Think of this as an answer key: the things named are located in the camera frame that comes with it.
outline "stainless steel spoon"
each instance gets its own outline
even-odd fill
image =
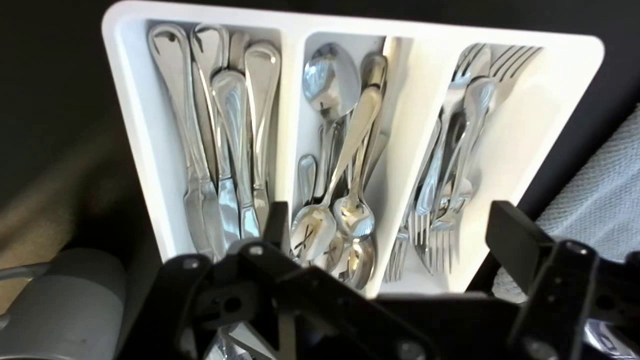
[[[352,162],[364,136],[370,131],[370,117],[381,112],[383,95],[374,87],[366,87],[346,128],[345,146],[341,150],[332,180],[321,204],[305,205],[293,225],[293,251],[297,258],[308,262],[329,250],[337,234],[337,217],[331,212],[331,199],[342,172]]]
[[[366,84],[364,87],[368,92],[379,92],[379,98],[384,94],[384,84],[387,84],[387,57],[383,53],[370,53],[364,57],[364,77]],[[370,113],[368,117],[370,128],[377,126],[379,112]],[[354,165],[352,165],[352,180],[351,180],[351,192],[345,198],[339,198],[335,201],[335,216],[339,221],[339,229],[346,231],[351,237],[364,237],[374,231],[377,225],[377,216],[372,208],[366,204],[363,198],[363,185],[364,185],[364,163],[366,157],[370,155],[370,131],[364,137]]]
[[[310,106],[327,120],[321,131],[321,163],[315,195],[327,192],[331,157],[337,147],[339,124],[360,98],[360,71],[351,53],[339,43],[321,46],[305,64],[303,89]]]
[[[342,237],[339,244],[345,244],[345,248],[341,258],[335,260],[337,268],[332,274],[345,284],[363,290],[377,272],[379,253],[374,236],[351,237],[348,241]]]

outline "white cutlery tray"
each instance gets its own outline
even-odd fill
[[[480,268],[493,199],[519,201],[597,74],[605,47],[590,35],[366,20],[217,5],[120,1],[103,20],[103,35],[123,106],[128,140],[163,260],[195,251],[184,216],[184,155],[165,84],[149,52],[151,24],[200,21],[246,30],[282,53],[281,95],[272,129],[274,198],[297,204],[297,167],[318,154],[321,115],[303,98],[303,65],[322,42],[342,43],[360,64],[384,35],[401,35],[399,65],[381,120],[390,126],[366,198],[379,217],[379,269],[364,287],[379,294],[464,291]],[[476,42],[543,46],[513,95],[489,120],[475,154],[480,187],[463,219],[461,255],[446,275],[430,275],[410,251],[404,278],[383,284],[396,229],[416,184],[440,103],[461,52]]]

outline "dark background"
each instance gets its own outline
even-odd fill
[[[79,141],[108,144],[103,163],[60,192],[76,192],[76,237],[123,253],[137,268],[134,246],[157,258],[140,185],[103,47],[100,20],[110,1],[10,0],[0,10],[0,210],[68,159]],[[539,216],[588,155],[618,128],[640,98],[640,1],[636,0],[224,0],[299,12],[403,17],[448,24],[597,34],[606,60],[561,140],[541,167],[523,208]],[[110,178],[110,210],[100,208],[100,180]]]

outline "fork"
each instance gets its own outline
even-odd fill
[[[541,52],[537,46],[509,46],[491,65],[491,77],[497,79],[497,94],[489,103],[484,113],[479,113],[475,121],[479,121],[479,129],[472,137],[476,141],[480,137],[480,129],[491,112],[495,112],[500,103],[509,100],[515,89],[519,76],[532,62],[532,57]],[[479,184],[468,182],[468,190],[461,190],[454,193],[452,204],[443,214],[432,214],[428,248],[430,251],[430,269],[432,272],[452,272],[454,258],[461,253],[461,219],[464,204],[472,198],[475,187]]]
[[[423,260],[423,263],[430,269],[430,262],[434,260],[434,251],[430,250],[428,229],[430,229],[430,216],[437,199],[439,182],[443,178],[443,170],[446,170],[445,146],[448,137],[448,128],[456,112],[463,108],[466,86],[475,79],[480,67],[487,67],[491,57],[483,57],[484,43],[470,46],[458,60],[452,84],[446,92],[446,100],[437,121],[437,129],[432,136],[434,147],[430,150],[430,159],[426,163],[426,172],[423,176],[423,187],[415,204],[415,212],[410,216],[413,227],[413,244]]]
[[[410,234],[413,231],[410,231],[410,224],[409,224],[409,214],[404,214],[403,225],[401,225],[396,240],[395,240],[392,255],[390,255],[388,266],[384,269],[384,281],[403,279],[409,244],[413,241]]]

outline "silver cutlery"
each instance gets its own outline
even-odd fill
[[[454,115],[461,113],[466,86],[476,77],[479,71],[483,71],[491,62],[491,52],[487,52],[487,46],[475,43],[468,47],[464,55],[461,55],[458,65],[454,70],[452,84],[446,92],[446,100],[443,103],[443,112],[439,117],[439,133],[437,133],[437,144],[430,154],[428,165],[426,165],[426,176],[416,199],[415,216],[413,216],[413,227],[416,229],[415,234],[415,248],[418,250],[418,258],[423,263],[432,269],[432,263],[439,258],[440,251],[437,251],[437,244],[430,241],[430,224],[434,217],[434,210],[440,208],[440,184],[445,178],[445,172],[448,163],[452,162],[452,151],[446,151],[448,144],[452,141],[450,133],[450,124]]]
[[[324,117],[315,190],[315,195],[322,198],[332,167],[332,151],[337,151],[339,126],[360,98],[360,71],[342,46],[324,43],[305,64],[303,92],[308,103]]]
[[[409,251],[409,244],[410,244],[410,221],[409,221],[409,214],[404,214],[401,229],[395,237],[395,246],[392,246],[392,253],[388,258],[387,269],[384,269],[384,281],[401,281],[403,279],[403,272],[404,272],[404,262],[407,262],[407,251]]]
[[[437,198],[437,190],[439,190],[439,176],[440,176],[440,163],[443,163],[443,154],[437,154],[439,147],[439,140],[443,136],[440,131],[440,121],[437,121],[434,129],[432,129],[432,137],[428,144],[428,155],[426,162],[423,165],[423,180],[420,180],[420,187],[416,187],[418,198],[415,199],[415,208],[410,210],[409,216],[409,225],[410,225],[410,237],[413,244],[418,251],[418,258],[423,260],[423,263],[428,268],[430,258],[432,258],[432,250],[428,248],[428,225],[430,225],[430,214],[432,214],[432,205],[434,205],[434,198]]]
[[[210,131],[210,144],[214,146],[214,167],[217,167],[217,185],[219,185],[219,205],[223,217],[223,236],[224,250],[240,240],[240,210],[236,184],[233,173],[233,162],[229,154],[229,140],[223,128],[223,115],[214,106],[210,79],[213,76],[229,64],[229,31],[214,25],[198,25],[190,34],[190,46],[198,67],[198,82],[195,87],[200,87],[207,100],[207,129]]]
[[[214,131],[210,129],[210,115],[208,115],[208,100],[207,89],[198,84],[202,79],[200,67],[197,62],[192,62],[192,74],[195,74],[195,101],[197,101],[197,117],[200,126],[202,146],[208,162],[208,172],[213,180],[219,178],[219,165],[217,165],[217,146],[214,146]]]
[[[219,71],[213,79],[213,95],[220,109],[235,159],[238,182],[240,237],[260,240],[260,224],[252,195],[250,113],[245,76],[236,70]]]
[[[337,190],[342,172],[352,162],[354,154],[363,146],[363,140],[370,131],[372,117],[381,112],[383,95],[377,87],[366,87],[359,100],[351,124],[346,126],[345,146],[335,165],[332,180],[321,204],[305,205],[293,224],[293,251],[303,262],[318,258],[331,246],[337,236],[337,217],[331,212],[332,192]]]
[[[229,65],[245,71],[245,52],[250,43],[252,35],[246,31],[235,31],[231,35],[231,47],[229,47]]]
[[[387,86],[387,57],[383,53],[370,53],[364,57],[363,65],[363,77],[364,82],[364,92],[372,89],[379,92],[381,106],[384,98],[384,86]],[[363,140],[363,146],[356,151],[354,163],[352,163],[352,180],[351,190],[346,195],[339,198],[332,205],[335,217],[339,224],[339,241],[346,244],[342,246],[342,255],[331,255],[331,258],[341,258],[339,262],[346,262],[342,272],[339,272],[339,278],[352,287],[364,287],[368,279],[374,275],[377,269],[377,216],[372,208],[368,205],[366,198],[363,195],[364,187],[364,172],[366,172],[366,157],[370,155],[370,140],[372,140],[372,129],[377,128],[377,117],[381,113],[381,108],[377,113],[370,117],[370,129]]]
[[[181,25],[163,24],[151,30],[149,43],[171,94],[186,155],[184,208],[190,236],[198,251],[219,260],[224,255],[219,248],[223,244],[223,221],[195,109],[188,38]]]
[[[318,176],[318,162],[317,155],[307,154],[299,159],[299,193],[297,193],[297,210],[315,199],[315,187],[317,187],[317,176]]]
[[[379,87],[383,94],[387,94],[388,87],[388,71],[390,70],[399,70],[399,55],[401,55],[401,38],[395,35],[387,35],[383,42],[383,53],[379,53],[377,57],[370,57],[368,64],[364,64],[364,74],[372,74],[370,65],[374,65],[377,62],[384,60],[384,65],[379,65],[379,74],[374,74],[374,77],[379,76]],[[368,150],[366,150],[366,165],[364,165],[364,187],[368,185],[370,176],[374,173],[374,167],[383,155],[383,151],[387,150],[388,144],[388,129],[384,129],[384,124],[381,120],[374,121],[370,140],[368,140]]]
[[[461,251],[461,221],[464,204],[475,195],[479,184],[468,176],[470,154],[483,136],[483,128],[491,112],[500,106],[515,89],[516,77],[531,64],[531,60],[541,52],[535,46],[509,46],[500,55],[495,57],[495,47],[472,46],[464,55],[458,71],[468,67],[472,77],[463,94],[463,103],[456,106],[461,117],[452,120],[450,131],[443,131],[446,137],[439,141],[446,147],[445,163],[440,163],[439,192],[437,199],[430,204],[426,216],[418,216],[418,241],[424,250],[424,263],[430,272],[443,274],[452,272],[454,260]]]
[[[271,176],[269,176],[269,136],[271,117],[281,79],[281,53],[267,42],[252,43],[245,52],[245,67],[248,82],[248,103],[252,113],[254,141],[254,204],[260,229],[267,225],[271,210]]]

